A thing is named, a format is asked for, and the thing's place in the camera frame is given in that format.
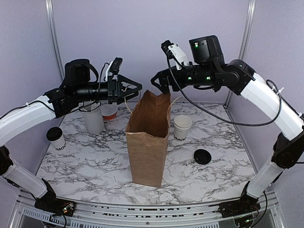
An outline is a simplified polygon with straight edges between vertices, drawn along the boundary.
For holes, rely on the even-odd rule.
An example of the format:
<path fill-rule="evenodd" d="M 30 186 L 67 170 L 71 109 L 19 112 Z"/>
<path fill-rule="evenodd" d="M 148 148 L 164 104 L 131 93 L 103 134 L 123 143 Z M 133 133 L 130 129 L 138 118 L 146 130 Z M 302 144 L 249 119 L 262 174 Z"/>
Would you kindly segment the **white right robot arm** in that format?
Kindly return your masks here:
<path fill-rule="evenodd" d="M 151 79 L 154 86 L 164 94 L 182 92 L 187 86 L 215 92 L 227 87 L 254 104 L 269 118 L 269 123 L 281 131 L 272 157 L 247 183 L 235 203 L 237 211 L 245 213 L 285 169 L 300 159 L 304 152 L 304 116 L 282 98 L 281 90 L 273 81 L 263 79 L 250 65 L 240 59 L 226 63 L 217 36 L 195 38 L 189 44 L 192 62 L 179 45 L 169 40 L 162 43 L 166 58 L 174 60 L 175 66 L 158 72 Z"/>

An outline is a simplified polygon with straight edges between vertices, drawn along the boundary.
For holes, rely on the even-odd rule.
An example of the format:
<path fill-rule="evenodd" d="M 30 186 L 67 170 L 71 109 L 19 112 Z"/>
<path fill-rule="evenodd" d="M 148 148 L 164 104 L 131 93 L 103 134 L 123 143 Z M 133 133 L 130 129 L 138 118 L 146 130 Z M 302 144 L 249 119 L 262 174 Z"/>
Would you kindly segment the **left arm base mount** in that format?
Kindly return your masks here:
<path fill-rule="evenodd" d="M 76 203 L 74 201 L 57 198 L 55 191 L 50 184 L 42 179 L 47 187 L 47 192 L 42 198 L 35 199 L 34 207 L 56 214 L 63 213 L 65 216 L 72 217 L 75 211 Z"/>

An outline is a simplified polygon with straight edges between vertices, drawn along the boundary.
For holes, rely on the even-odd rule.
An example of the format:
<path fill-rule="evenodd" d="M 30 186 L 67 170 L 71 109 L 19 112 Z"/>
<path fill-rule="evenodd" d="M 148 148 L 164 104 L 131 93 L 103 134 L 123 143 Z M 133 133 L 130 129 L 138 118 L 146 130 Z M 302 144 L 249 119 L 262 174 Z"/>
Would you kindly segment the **brown paper bag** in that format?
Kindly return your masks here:
<path fill-rule="evenodd" d="M 126 142 L 135 184 L 160 187 L 170 133 L 171 94 L 147 90 L 132 111 L 126 127 Z"/>

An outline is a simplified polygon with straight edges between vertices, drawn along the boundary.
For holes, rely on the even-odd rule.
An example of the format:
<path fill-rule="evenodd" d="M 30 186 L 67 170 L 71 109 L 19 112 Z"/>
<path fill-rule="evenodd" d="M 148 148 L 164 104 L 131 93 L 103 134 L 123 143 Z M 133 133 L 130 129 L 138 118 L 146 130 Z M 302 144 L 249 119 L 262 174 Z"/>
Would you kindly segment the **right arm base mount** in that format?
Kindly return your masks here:
<path fill-rule="evenodd" d="M 222 202 L 219 204 L 218 212 L 223 218 L 238 216 L 260 210 L 258 198 L 253 198 L 247 194 L 249 182 L 244 186 L 241 196 L 237 200 Z"/>

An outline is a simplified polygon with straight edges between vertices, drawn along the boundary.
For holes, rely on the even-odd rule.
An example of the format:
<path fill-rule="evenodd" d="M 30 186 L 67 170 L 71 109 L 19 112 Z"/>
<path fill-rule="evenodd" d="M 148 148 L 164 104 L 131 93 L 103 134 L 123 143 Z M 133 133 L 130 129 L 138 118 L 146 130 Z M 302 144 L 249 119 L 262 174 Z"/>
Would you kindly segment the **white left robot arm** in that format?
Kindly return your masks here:
<path fill-rule="evenodd" d="M 60 201 L 45 180 L 20 166 L 6 144 L 29 129 L 81 109 L 85 102 L 107 101 L 121 104 L 139 95 L 142 85 L 119 74 L 122 59 L 109 64 L 105 80 L 88 59 L 65 64 L 65 78 L 58 88 L 45 92 L 32 102 L 16 107 L 0 118 L 0 175 L 9 183 L 26 189 L 49 211 L 56 211 Z"/>

